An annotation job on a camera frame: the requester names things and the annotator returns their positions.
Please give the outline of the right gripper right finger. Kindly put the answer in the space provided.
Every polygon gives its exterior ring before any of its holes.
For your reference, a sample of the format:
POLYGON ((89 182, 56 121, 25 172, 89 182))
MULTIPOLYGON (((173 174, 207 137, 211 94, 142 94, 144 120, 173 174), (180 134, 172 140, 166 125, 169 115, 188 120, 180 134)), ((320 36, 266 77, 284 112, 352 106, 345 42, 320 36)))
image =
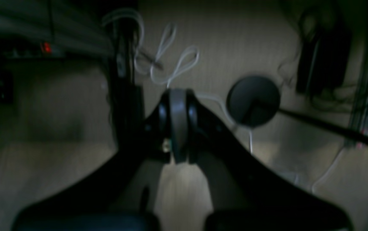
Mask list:
POLYGON ((211 144, 246 198, 242 209, 217 210, 205 221, 206 231, 352 231, 348 215, 337 206, 294 186, 247 152, 223 122, 195 94, 187 93, 194 134, 211 144))

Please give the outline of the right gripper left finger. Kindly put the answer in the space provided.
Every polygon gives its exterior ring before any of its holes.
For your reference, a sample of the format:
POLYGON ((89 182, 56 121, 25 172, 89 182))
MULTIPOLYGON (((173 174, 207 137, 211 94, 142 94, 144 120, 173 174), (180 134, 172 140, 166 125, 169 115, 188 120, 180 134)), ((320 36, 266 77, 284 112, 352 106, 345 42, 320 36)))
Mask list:
POLYGON ((169 91, 119 151, 70 187, 23 209, 12 231, 160 231, 150 208, 171 152, 169 91))

